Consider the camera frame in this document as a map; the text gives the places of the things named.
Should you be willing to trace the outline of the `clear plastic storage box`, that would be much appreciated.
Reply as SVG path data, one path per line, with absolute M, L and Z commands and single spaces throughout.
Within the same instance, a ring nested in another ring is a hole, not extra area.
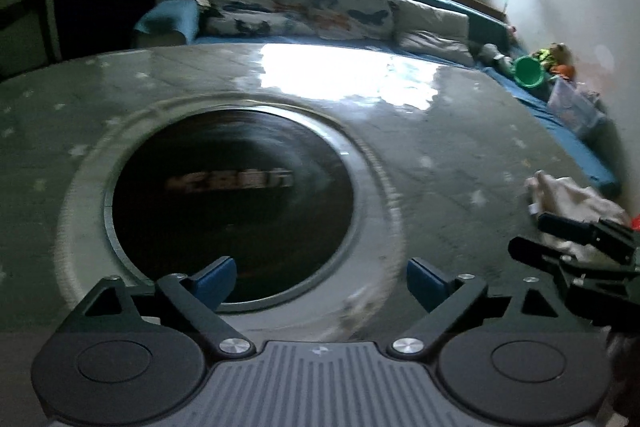
M 559 76 L 554 77 L 547 106 L 582 141 L 592 140 L 608 120 L 590 98 Z

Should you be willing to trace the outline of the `red plastic box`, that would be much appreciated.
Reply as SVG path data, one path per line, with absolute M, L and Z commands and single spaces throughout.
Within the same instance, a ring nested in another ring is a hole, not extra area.
M 636 216 L 634 218 L 632 218 L 631 220 L 631 228 L 634 231 L 639 231 L 640 230 L 640 216 Z

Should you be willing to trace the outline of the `blue bed sheet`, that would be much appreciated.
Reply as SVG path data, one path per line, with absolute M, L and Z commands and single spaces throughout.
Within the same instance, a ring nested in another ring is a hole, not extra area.
M 377 72 L 384 65 L 393 66 L 400 58 L 412 58 L 427 63 L 477 69 L 496 80 L 506 92 L 523 104 L 558 141 L 565 152 L 588 176 L 591 184 L 604 195 L 620 193 L 620 181 L 605 163 L 591 150 L 588 142 L 578 139 L 548 109 L 551 94 L 541 83 L 534 89 L 522 88 L 512 77 L 506 77 L 478 59 L 485 43 L 494 44 L 501 53 L 510 56 L 508 28 L 495 18 L 477 12 L 451 0 L 413 0 L 434 8 L 459 12 L 469 17 L 469 50 L 474 58 L 471 67 L 441 60 L 433 55 L 413 54 L 402 50 L 395 42 L 395 31 L 390 40 L 326 40 L 318 36 L 227 37 L 209 34 L 204 27 L 204 14 L 208 0 L 162 0 L 145 13 L 134 26 L 140 43 L 164 46 L 175 39 L 182 46 L 191 44 L 263 43 L 272 48 L 282 46 L 282 62 L 294 70 L 294 82 L 302 87 L 334 88 L 348 78 L 363 79 L 368 72 Z

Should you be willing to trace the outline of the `cream white garment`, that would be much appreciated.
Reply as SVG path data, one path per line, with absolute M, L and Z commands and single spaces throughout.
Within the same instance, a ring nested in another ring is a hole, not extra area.
M 554 213 L 576 221 L 597 222 L 608 219 L 619 225 L 631 225 L 631 217 L 616 202 L 603 197 L 591 186 L 581 187 L 573 178 L 555 178 L 538 170 L 524 182 L 532 206 L 533 216 L 538 218 L 543 212 Z M 574 255 L 579 261 L 614 265 L 614 261 L 590 245 L 579 245 L 558 239 L 547 233 L 538 233 L 538 239 L 548 247 Z

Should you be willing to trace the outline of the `plain grey pillow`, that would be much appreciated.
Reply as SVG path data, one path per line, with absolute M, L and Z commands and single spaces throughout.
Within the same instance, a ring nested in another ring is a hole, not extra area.
M 399 0 L 395 42 L 409 53 L 474 65 L 469 50 L 469 17 L 413 0 Z

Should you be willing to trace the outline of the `green plastic bucket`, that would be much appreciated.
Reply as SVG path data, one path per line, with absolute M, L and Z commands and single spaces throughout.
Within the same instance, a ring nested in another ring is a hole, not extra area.
M 544 68 L 535 57 L 523 55 L 513 62 L 515 81 L 524 89 L 534 89 L 544 82 Z

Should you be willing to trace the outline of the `grey stuffed toy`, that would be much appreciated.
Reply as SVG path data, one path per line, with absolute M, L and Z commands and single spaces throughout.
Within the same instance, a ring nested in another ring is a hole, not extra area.
M 501 75 L 512 77 L 514 73 L 513 60 L 510 56 L 503 54 L 492 43 L 485 43 L 478 52 L 478 59 L 486 66 L 492 67 Z

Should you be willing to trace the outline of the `long butterfly print pillow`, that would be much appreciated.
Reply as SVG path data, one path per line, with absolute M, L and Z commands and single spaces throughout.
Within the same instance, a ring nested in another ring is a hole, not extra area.
M 270 37 L 316 34 L 312 0 L 208 0 L 204 27 L 214 36 Z

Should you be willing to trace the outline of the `plush toy pile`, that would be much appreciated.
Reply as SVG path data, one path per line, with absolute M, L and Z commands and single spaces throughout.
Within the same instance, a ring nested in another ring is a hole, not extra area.
M 533 52 L 532 57 L 550 76 L 560 76 L 565 80 L 573 80 L 575 77 L 576 70 L 570 57 L 570 50 L 564 43 L 551 43 L 548 48 Z

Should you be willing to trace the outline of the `square butterfly print pillow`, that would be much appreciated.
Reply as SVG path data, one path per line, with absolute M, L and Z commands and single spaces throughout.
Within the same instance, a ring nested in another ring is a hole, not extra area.
M 399 0 L 311 0 L 309 17 L 326 40 L 390 40 Z

